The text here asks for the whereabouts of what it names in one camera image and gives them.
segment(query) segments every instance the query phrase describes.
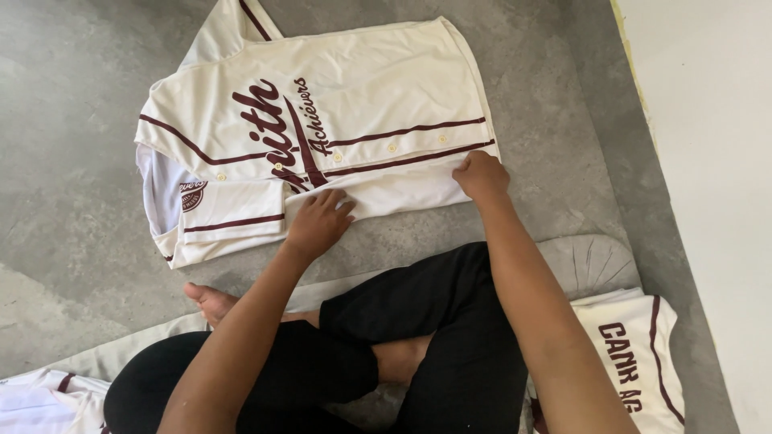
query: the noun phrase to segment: jersey sleeve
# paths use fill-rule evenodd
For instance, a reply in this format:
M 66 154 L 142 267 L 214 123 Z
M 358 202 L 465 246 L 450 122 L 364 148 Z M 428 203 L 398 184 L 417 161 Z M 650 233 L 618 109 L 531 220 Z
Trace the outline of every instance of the jersey sleeve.
M 245 43 L 281 38 L 257 0 L 219 0 L 198 30 L 179 70 L 233 56 Z
M 229 242 L 284 232 L 284 185 L 276 179 L 180 184 L 182 243 Z

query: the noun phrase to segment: black pants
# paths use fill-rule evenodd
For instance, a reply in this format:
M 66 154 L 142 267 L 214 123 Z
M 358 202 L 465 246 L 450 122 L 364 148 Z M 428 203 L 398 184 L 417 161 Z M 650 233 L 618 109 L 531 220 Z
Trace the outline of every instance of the black pants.
M 282 323 L 246 399 L 237 432 L 361 432 L 320 405 L 378 385 L 372 344 L 431 334 L 392 432 L 515 432 L 527 370 L 477 242 L 389 270 L 325 301 L 320 329 Z M 151 434 L 209 332 L 143 350 L 107 393 L 113 434 Z

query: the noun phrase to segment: maroon piping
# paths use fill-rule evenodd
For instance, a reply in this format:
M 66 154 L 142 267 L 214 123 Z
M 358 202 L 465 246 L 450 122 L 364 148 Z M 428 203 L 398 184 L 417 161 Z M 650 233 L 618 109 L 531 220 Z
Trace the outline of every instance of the maroon piping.
M 244 9 L 244 13 L 246 16 L 249 17 L 249 21 L 252 22 L 252 24 L 255 25 L 257 28 L 257 31 L 260 32 L 260 35 L 262 35 L 262 38 L 266 41 L 270 41 L 271 37 L 268 36 L 268 33 L 266 30 L 260 25 L 260 21 L 257 21 L 257 18 L 255 17 L 255 14 L 252 13 L 252 10 L 249 9 L 249 6 L 246 5 L 246 2 L 244 0 L 239 0 L 239 4 L 242 6 L 242 9 Z
M 287 104 L 287 110 L 292 117 L 292 122 L 295 124 L 295 133 L 297 135 L 297 144 L 300 147 L 300 157 L 303 159 L 303 170 L 308 174 L 308 178 L 311 180 L 311 184 L 314 188 L 321 185 L 325 185 L 327 180 L 322 175 L 322 172 L 317 168 L 317 163 L 313 160 L 311 154 L 311 148 L 308 146 L 306 135 L 303 133 L 303 124 L 300 123 L 300 119 L 295 112 L 295 107 L 292 107 L 290 100 L 284 97 L 284 102 Z
M 441 124 L 436 125 L 416 125 L 413 128 L 405 128 L 404 130 L 396 130 L 392 131 L 391 133 L 383 133 L 383 134 L 372 134 L 369 136 L 362 136 L 358 139 L 353 140 L 336 140 L 331 141 L 330 144 L 327 145 L 327 147 L 331 146 L 347 146 L 349 144 L 355 144 L 359 143 L 361 141 L 371 141 L 371 140 L 377 140 L 382 139 L 386 137 L 393 137 L 393 136 L 401 136 L 403 134 L 407 134 L 411 131 L 430 131 L 430 130 L 436 130 L 438 128 L 447 128 L 447 127 L 459 127 L 461 125 L 469 125 L 469 124 L 482 124 L 485 122 L 485 117 L 480 117 L 479 119 L 475 120 L 458 120 L 455 122 L 443 122 Z
M 166 131 L 169 131 L 170 133 L 174 134 L 175 136 L 177 136 L 178 139 L 182 141 L 182 143 L 185 144 L 185 146 L 189 147 L 193 152 L 195 152 L 200 159 L 206 161 L 208 164 L 211 164 L 213 166 L 217 166 L 220 164 L 236 163 L 238 161 L 244 161 L 244 160 L 254 160 L 257 158 L 264 158 L 266 155 L 270 154 L 270 152 L 260 152 L 259 154 L 247 154 L 247 155 L 242 155 L 241 157 L 211 158 L 207 154 L 205 154 L 204 151 L 201 150 L 201 148 L 196 146 L 195 143 L 190 141 L 187 137 L 183 136 L 182 133 L 177 130 L 177 128 L 174 128 L 169 124 L 165 124 L 158 119 L 154 119 L 144 114 L 140 115 L 140 120 L 144 120 L 153 125 L 157 125 L 165 129 Z
M 378 169 L 385 169 L 385 168 L 393 168 L 394 166 L 402 166 L 405 164 L 412 164 L 412 163 L 418 163 L 419 161 L 426 161 L 426 160 L 434 160 L 436 158 L 442 158 L 448 155 L 453 154 L 460 154 L 462 152 L 466 151 L 472 151 L 474 149 L 478 149 L 480 147 L 485 147 L 490 144 L 494 144 L 496 141 L 491 139 L 490 141 L 487 141 L 486 143 L 475 143 L 470 144 L 465 147 L 457 147 L 456 149 L 448 149 L 447 151 L 438 152 L 436 154 L 428 154 L 428 155 L 422 155 L 420 157 L 413 157 L 408 158 L 406 160 L 400 160 L 400 161 L 391 161 L 388 163 L 380 163 L 380 164 L 373 164 L 370 166 L 361 166 L 358 168 L 350 168 L 350 169 L 343 169 L 339 171 L 328 171 L 324 172 L 325 176 L 340 176 L 340 175 L 350 175 L 352 173 L 358 173 L 361 171 L 374 171 Z
M 203 232 L 213 231 L 216 229 L 232 228 L 233 226 L 246 226 L 256 225 L 257 223 L 275 222 L 276 220 L 283 220 L 284 214 L 267 215 L 265 217 L 255 217 L 254 219 L 235 220 L 233 222 L 220 223 L 219 225 L 209 226 L 195 226 L 193 228 L 185 228 L 183 232 Z
M 56 388 L 57 392 L 67 393 L 69 387 L 69 381 L 73 379 L 75 374 L 67 374 L 65 378 L 62 378 L 62 382 L 59 383 L 59 387 Z
M 662 381 L 662 363 L 659 361 L 659 355 L 657 354 L 657 351 L 654 349 L 654 339 L 657 336 L 657 315 L 659 314 L 659 295 L 654 296 L 654 305 L 652 307 L 652 328 L 648 332 L 648 336 L 652 339 L 652 353 L 654 354 L 654 361 L 657 362 L 657 374 L 659 375 L 659 392 L 662 393 L 662 397 L 665 399 L 665 404 L 668 406 L 668 409 L 675 415 L 675 418 L 678 419 L 679 422 L 681 422 L 681 425 L 684 425 L 683 416 L 681 413 L 679 413 L 678 410 L 676 410 L 676 407 L 673 405 L 673 403 L 670 401 L 670 396 L 668 396 L 668 391 L 665 390 L 665 383 Z

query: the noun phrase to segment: left hand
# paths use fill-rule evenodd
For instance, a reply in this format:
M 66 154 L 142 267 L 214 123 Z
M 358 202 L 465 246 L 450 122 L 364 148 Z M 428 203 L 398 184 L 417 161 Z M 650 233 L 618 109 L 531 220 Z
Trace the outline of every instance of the left hand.
M 337 203 L 345 197 L 346 192 L 343 190 L 324 190 L 317 197 L 306 199 L 289 227 L 284 244 L 309 261 L 322 256 L 354 220 L 348 214 L 356 206 L 355 202 L 345 202 L 335 209 Z

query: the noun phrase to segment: baseball jersey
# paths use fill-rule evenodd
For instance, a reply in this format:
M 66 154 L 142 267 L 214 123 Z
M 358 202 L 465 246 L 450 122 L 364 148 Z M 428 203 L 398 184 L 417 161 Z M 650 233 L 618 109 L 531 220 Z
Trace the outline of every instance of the baseball jersey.
M 499 157 L 482 79 L 440 17 L 283 38 L 220 0 L 135 137 L 151 233 L 171 268 L 273 242 L 318 188 L 357 219 L 468 201 L 451 173 Z
M 683 434 L 681 382 L 669 346 L 677 316 L 668 302 L 635 288 L 575 300 L 571 306 L 641 434 Z M 534 430 L 548 434 L 549 421 L 530 379 L 528 392 Z
M 110 383 L 39 369 L 0 381 L 4 434 L 109 434 L 102 406 Z

